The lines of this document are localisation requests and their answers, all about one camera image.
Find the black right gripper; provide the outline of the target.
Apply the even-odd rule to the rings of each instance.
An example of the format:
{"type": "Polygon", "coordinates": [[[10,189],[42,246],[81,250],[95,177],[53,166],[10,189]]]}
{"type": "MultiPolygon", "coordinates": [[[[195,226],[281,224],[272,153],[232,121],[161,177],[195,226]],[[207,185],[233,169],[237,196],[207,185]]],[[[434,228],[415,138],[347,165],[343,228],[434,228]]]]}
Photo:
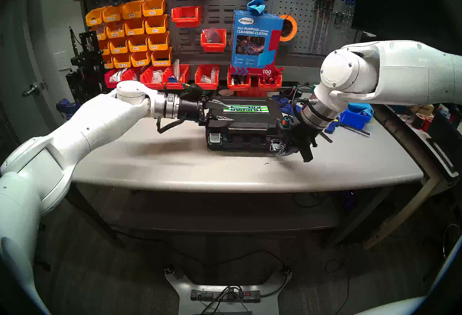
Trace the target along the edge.
{"type": "Polygon", "coordinates": [[[316,137],[320,134],[320,129],[302,116],[300,119],[296,116],[283,116],[281,122],[283,142],[276,144],[277,156],[284,157],[298,153],[299,148],[302,147],[303,162],[309,163],[313,160],[311,146],[314,148],[318,146],[316,137]]]}

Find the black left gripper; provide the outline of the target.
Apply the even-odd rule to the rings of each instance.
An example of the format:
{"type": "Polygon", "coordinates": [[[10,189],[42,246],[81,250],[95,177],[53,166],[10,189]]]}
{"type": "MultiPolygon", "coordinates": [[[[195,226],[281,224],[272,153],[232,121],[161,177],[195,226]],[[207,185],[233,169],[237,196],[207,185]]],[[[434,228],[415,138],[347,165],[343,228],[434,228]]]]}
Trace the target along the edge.
{"type": "MultiPolygon", "coordinates": [[[[229,105],[226,105],[220,100],[200,98],[198,101],[190,101],[186,99],[180,99],[177,110],[177,119],[194,121],[199,126],[206,127],[206,109],[228,109],[229,107],[229,105]]],[[[234,122],[233,119],[225,116],[210,116],[209,121],[218,125],[229,125],[234,122]]]]}

